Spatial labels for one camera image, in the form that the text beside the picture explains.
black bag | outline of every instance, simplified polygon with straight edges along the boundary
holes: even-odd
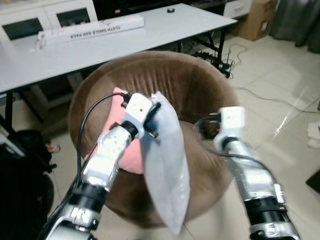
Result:
[[[1,240],[35,240],[53,204],[54,186],[44,172],[51,172],[51,153],[38,131],[23,130],[8,139],[25,157],[0,149]]]

white table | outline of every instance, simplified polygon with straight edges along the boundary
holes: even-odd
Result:
[[[168,13],[168,8],[174,8],[175,12]],[[36,50],[35,36],[0,45],[0,93],[17,91],[45,79],[210,32],[236,22],[234,19],[186,4],[138,14],[145,19],[145,27],[141,29],[47,46],[42,50]]]

white box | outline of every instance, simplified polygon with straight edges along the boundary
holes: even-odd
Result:
[[[238,18],[249,14],[253,0],[235,0],[225,4],[223,16],[228,18]]]
[[[121,16],[81,25],[67,26],[59,29],[45,30],[38,33],[42,47],[57,43],[98,37],[145,26],[145,19],[138,14]]]

brown upholstered stool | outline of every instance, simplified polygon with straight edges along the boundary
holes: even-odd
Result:
[[[207,62],[176,52],[148,51],[108,62],[93,72],[75,93],[68,116],[75,144],[88,108],[117,86],[146,95],[160,91],[173,105],[183,132],[191,178],[186,220],[210,208],[231,181],[224,160],[207,153],[197,143],[192,124],[221,107],[238,101],[225,77]],[[85,128],[83,155],[94,146],[109,114],[111,101],[100,104]],[[143,175],[120,170],[105,203],[126,220],[143,227],[162,224],[151,202]]]

cabinet door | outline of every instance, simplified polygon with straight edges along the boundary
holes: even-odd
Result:
[[[51,29],[43,8],[33,8],[0,15],[0,42],[12,41]]]
[[[92,0],[73,0],[44,7],[54,29],[97,21]]]

